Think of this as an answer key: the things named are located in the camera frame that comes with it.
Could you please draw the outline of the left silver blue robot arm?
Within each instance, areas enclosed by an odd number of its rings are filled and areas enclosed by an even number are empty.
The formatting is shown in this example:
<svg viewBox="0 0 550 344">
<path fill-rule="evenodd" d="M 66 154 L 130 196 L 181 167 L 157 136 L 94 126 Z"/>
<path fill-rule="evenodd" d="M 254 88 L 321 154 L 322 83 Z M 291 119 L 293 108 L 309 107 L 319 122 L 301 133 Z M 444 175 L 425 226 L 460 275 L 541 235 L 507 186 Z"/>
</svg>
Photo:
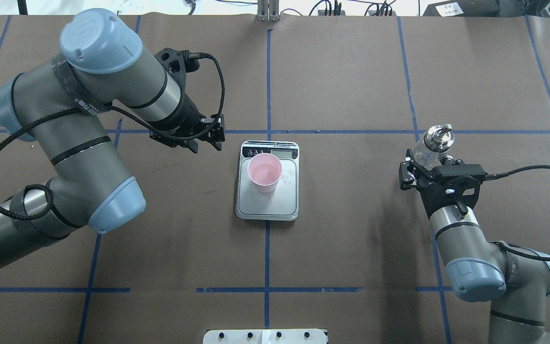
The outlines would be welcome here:
<svg viewBox="0 0 550 344">
<path fill-rule="evenodd" d="M 157 54 L 115 13 L 88 9 L 66 24 L 60 52 L 0 87 L 0 126 L 39 143 L 55 169 L 46 183 L 0 203 L 0 268 L 84 226 L 105 234 L 136 218 L 146 199 L 99 115 L 116 111 L 170 147 L 217 151 L 225 140 L 223 100 L 205 116 L 186 94 L 186 75 L 210 53 L 166 48 Z"/>
</svg>

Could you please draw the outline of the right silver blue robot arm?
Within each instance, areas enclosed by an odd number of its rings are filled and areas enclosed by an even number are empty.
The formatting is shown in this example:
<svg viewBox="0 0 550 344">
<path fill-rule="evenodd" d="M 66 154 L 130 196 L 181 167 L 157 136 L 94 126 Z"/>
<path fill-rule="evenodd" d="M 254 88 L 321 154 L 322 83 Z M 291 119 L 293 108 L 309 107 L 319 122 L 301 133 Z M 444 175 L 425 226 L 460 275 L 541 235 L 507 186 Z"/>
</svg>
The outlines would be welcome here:
<svg viewBox="0 0 550 344">
<path fill-rule="evenodd" d="M 489 242 L 474 214 L 480 186 L 521 169 L 489 174 L 449 155 L 427 169 L 412 150 L 399 166 L 400 189 L 421 195 L 430 230 L 457 298 L 490 302 L 490 344 L 550 344 L 546 301 L 550 255 L 504 240 Z"/>
</svg>

